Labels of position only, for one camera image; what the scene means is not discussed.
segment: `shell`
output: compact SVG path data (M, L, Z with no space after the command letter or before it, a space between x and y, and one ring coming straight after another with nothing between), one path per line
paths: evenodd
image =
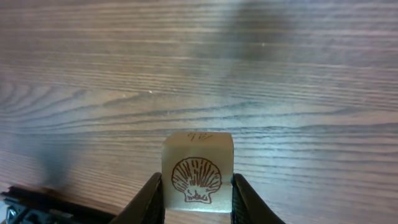
M184 193L185 202L211 203L210 194L222 184L219 168L202 157L188 157L178 162L172 172L176 190Z

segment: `wooden cube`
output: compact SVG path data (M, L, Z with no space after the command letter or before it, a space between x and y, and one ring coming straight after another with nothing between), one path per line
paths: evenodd
M164 141L162 151L165 207L231 212L233 166L230 133L174 133Z

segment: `wooden surface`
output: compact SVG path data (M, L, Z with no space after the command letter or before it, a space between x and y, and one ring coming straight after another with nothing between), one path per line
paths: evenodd
M0 2L0 190L117 213L168 135L226 131L286 223L393 224L397 111L393 0Z

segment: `brown wood surface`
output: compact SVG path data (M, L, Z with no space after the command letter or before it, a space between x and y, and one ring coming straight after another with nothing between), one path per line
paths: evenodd
M397 111L394 0L0 2L0 190L117 213L168 135L226 131L286 223L394 224Z

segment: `wood grain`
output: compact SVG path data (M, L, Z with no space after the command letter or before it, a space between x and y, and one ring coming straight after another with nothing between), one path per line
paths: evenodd
M393 224L397 61L395 1L2 1L0 190L118 213L168 135L227 131L286 223Z

